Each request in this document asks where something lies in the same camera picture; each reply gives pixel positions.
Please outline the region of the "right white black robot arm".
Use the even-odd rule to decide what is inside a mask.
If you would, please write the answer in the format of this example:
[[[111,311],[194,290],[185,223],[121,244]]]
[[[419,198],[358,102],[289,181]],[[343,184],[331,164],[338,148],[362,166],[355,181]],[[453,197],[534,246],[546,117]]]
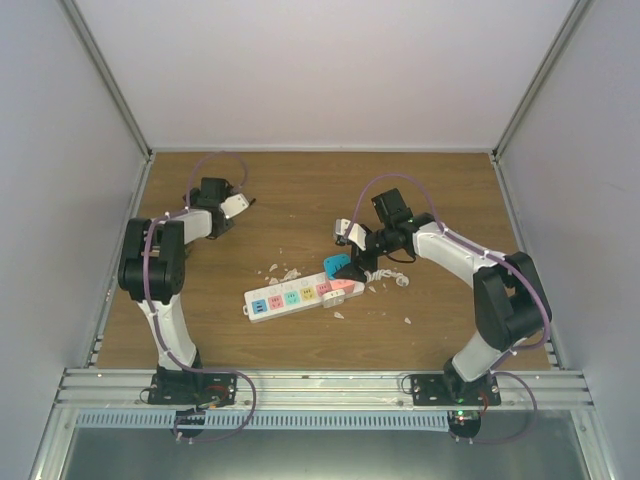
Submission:
[[[536,334],[547,338],[551,309],[532,258],[507,255],[480,246],[449,229],[432,213],[415,214],[398,189],[373,198],[382,226],[378,230],[339,219],[334,239],[351,248],[338,279],[364,282],[383,256],[402,250],[411,259],[429,260],[468,285],[473,293],[475,332],[443,367],[443,393],[464,405],[489,381],[509,354],[528,348]]]

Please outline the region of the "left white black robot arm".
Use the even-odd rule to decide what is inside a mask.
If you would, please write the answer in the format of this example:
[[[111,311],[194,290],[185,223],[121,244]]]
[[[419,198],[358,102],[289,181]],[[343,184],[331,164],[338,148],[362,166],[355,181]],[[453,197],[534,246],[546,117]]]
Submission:
[[[144,313],[158,352],[157,367],[178,372],[171,391],[185,404],[203,398],[205,378],[181,302],[186,247],[216,239],[234,226],[251,201],[222,178],[205,178],[189,189],[179,211],[128,221],[118,266],[118,285]]]

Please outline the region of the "white power strip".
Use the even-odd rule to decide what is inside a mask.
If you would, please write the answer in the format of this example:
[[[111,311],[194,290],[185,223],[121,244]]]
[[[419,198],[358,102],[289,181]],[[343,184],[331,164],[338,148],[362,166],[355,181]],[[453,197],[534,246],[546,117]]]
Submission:
[[[243,314],[250,322],[259,323],[323,307],[322,295],[332,291],[329,281],[325,272],[320,272],[247,291],[244,293]],[[345,301],[364,293],[365,284],[355,282],[354,291],[346,295]]]

